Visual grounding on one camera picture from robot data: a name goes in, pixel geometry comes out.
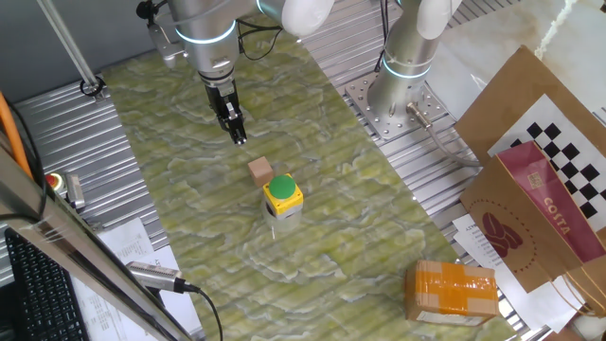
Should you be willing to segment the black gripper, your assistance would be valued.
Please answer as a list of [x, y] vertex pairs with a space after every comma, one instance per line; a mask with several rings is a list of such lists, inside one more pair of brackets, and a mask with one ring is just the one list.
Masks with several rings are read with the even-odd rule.
[[214, 110], [221, 128], [229, 133], [231, 140], [238, 145], [246, 142], [236, 83], [226, 81], [205, 87], [210, 105]]

